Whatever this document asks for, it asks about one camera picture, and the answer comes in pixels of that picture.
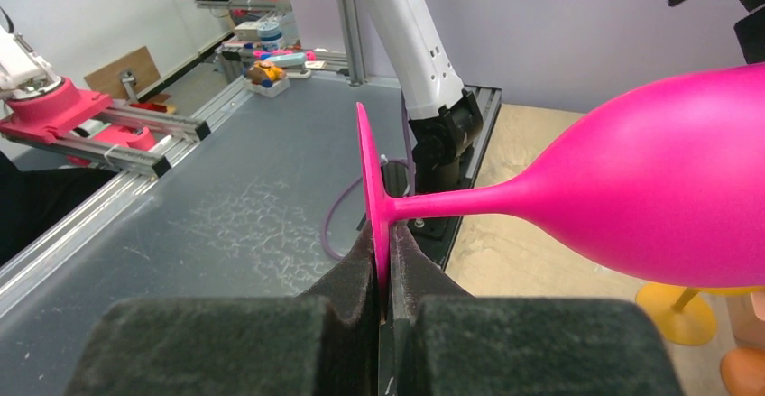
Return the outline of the yellow front wine glass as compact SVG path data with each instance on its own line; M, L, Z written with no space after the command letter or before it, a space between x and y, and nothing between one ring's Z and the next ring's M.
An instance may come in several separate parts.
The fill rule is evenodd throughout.
M699 346L710 342L717 331L714 312L703 293L738 296L759 291L764 287L689 288L650 282L637 291L635 303L669 342Z

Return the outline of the magenta wine glass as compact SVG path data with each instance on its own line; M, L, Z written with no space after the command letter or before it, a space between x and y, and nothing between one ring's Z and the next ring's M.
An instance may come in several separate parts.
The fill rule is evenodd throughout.
M582 116L524 171L481 188L393 198L357 106L379 286L396 221L515 216L573 252L645 281L697 289L764 283L764 67L664 78Z

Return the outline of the orange wine glass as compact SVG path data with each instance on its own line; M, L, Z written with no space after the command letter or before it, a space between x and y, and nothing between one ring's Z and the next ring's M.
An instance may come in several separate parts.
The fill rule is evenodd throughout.
M764 350L737 347L720 363L726 390L732 396L764 396Z

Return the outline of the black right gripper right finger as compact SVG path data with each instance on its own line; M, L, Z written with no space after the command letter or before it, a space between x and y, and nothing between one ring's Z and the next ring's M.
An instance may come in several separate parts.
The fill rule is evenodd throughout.
M399 395L679 395L659 332L621 299L478 298L391 230Z

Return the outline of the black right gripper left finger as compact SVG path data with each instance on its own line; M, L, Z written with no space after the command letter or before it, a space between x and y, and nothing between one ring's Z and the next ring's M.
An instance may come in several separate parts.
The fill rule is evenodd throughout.
M68 395L374 395L373 232L281 298L135 298L99 320Z

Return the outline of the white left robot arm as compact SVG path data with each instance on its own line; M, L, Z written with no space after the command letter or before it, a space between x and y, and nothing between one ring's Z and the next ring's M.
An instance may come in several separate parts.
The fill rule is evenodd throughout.
M737 0L361 0L408 110L419 193L459 189L484 127L471 83L585 112L640 84L743 57Z

